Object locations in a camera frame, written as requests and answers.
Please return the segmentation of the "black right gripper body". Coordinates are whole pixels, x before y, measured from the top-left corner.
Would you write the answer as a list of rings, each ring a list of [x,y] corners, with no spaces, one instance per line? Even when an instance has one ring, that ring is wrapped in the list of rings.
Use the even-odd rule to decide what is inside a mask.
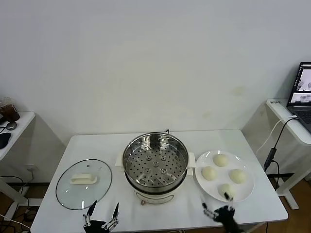
[[[226,233],[243,233],[234,219],[235,209],[232,206],[223,206],[215,210],[215,221],[222,223]]]

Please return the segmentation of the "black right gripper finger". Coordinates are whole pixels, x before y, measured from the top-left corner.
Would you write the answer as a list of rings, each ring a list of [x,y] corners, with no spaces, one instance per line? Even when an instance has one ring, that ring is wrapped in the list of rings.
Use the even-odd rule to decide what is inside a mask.
[[[234,211],[235,210],[235,208],[233,207],[233,205],[232,205],[232,202],[233,202],[233,196],[230,194],[230,193],[228,193],[228,192],[224,192],[224,197],[225,197],[225,199],[228,201],[228,210],[229,211]]]
[[[202,202],[202,207],[203,207],[203,212],[204,214],[209,217],[210,219],[214,220],[218,214],[212,210],[210,210],[205,202],[205,199],[203,196],[200,197],[201,198],[201,202]]]

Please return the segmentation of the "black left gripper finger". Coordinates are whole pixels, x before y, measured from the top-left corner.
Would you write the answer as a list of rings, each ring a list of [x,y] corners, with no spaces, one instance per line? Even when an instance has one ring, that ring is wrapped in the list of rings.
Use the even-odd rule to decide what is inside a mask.
[[[112,215],[112,218],[109,222],[107,222],[105,225],[102,226],[103,229],[113,229],[117,226],[119,223],[118,220],[118,215],[119,215],[119,203],[117,203],[116,208],[114,210],[114,213]]]
[[[89,227],[91,225],[90,217],[92,216],[94,209],[96,207],[97,201],[95,200],[94,203],[89,207],[88,211],[86,214],[83,214],[83,219],[84,219],[84,227]]]

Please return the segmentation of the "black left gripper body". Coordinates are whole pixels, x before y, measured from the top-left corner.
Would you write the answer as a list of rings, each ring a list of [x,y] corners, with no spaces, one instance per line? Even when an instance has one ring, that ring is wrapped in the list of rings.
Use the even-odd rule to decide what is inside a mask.
[[[83,229],[85,233],[110,233],[110,230],[106,229],[105,226],[105,221],[91,220],[90,226],[86,224],[83,226]]]

